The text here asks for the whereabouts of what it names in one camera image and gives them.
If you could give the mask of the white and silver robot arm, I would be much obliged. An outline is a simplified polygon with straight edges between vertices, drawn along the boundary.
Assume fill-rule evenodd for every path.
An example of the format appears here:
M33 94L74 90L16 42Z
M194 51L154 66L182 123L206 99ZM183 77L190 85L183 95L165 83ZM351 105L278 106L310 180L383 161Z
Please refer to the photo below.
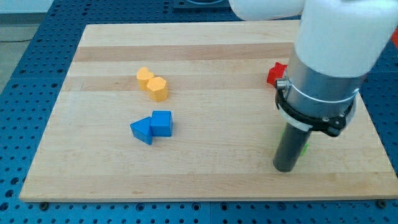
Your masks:
M338 136L356 95L397 27L397 1L231 1L245 21L300 16L288 66L275 83L286 134Z

